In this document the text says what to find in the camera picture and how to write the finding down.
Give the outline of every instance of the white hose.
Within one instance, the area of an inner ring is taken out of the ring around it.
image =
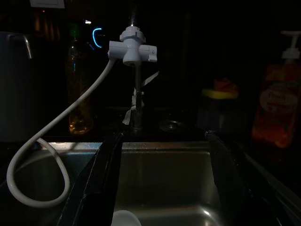
[[[30,138],[14,155],[12,160],[9,163],[8,171],[6,174],[6,180],[8,184],[8,188],[12,195],[21,203],[36,207],[36,208],[47,208],[47,207],[53,207],[57,204],[61,203],[68,195],[68,191],[70,188],[70,180],[68,176],[68,172],[60,159],[58,153],[56,150],[45,140],[41,139],[40,137],[43,136],[45,133],[47,133],[52,127],[54,127],[60,120],[62,120],[65,116],[67,116],[72,110],[74,110],[83,100],[85,100],[96,88],[97,86],[104,80],[104,78],[107,76],[107,74],[110,72],[114,65],[115,60],[110,60],[105,67],[104,71],[101,73],[101,75],[97,78],[97,80],[90,86],[90,88],[87,89],[86,92],[83,93],[73,104],[71,104],[66,110],[64,110],[61,114],[59,114],[55,119],[53,119],[48,125],[46,125],[43,129],[41,129],[39,132],[37,132],[36,135],[34,135],[32,138]],[[59,168],[61,169],[61,172],[63,174],[65,187],[62,192],[62,194],[57,197],[54,200],[50,201],[37,201],[34,199],[31,199],[27,196],[25,196],[17,187],[14,179],[14,171],[16,168],[16,165],[18,164],[19,160],[23,156],[23,154],[26,152],[26,150],[31,147],[36,141],[38,141],[40,144],[45,146],[53,155],[55,158]]]

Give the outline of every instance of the kettle handle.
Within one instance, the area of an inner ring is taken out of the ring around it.
[[[11,37],[14,37],[14,36],[22,37],[22,38],[23,38],[24,43],[25,43],[25,46],[26,46],[26,49],[27,49],[28,59],[33,59],[32,49],[31,49],[31,47],[30,47],[28,38],[27,38],[25,35],[22,35],[22,34],[9,34],[9,35],[8,35],[8,41],[10,41],[10,38],[11,38]]]

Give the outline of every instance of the pump dispenser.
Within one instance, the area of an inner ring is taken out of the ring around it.
[[[296,47],[301,31],[282,31],[291,46],[282,53],[284,64],[269,65],[252,128],[256,140],[287,148],[297,127],[301,110],[300,51]]]
[[[287,48],[282,53],[282,59],[295,60],[300,58],[300,51],[296,47],[298,37],[301,35],[301,31],[282,31],[281,34],[292,37],[292,43],[289,48]]]

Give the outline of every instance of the bottle label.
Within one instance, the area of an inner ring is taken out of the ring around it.
[[[294,111],[297,103],[297,96],[287,90],[266,89],[260,96],[261,107],[273,114],[289,114]]]

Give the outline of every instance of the sink basin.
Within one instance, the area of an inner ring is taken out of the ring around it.
[[[51,143],[74,183],[100,143]],[[56,198],[63,178],[46,150],[30,155],[16,183],[37,200]],[[48,209],[27,207],[0,185],[1,225],[55,226],[64,203]],[[142,226],[220,226],[220,201],[206,142],[124,143],[115,210],[129,210]]]

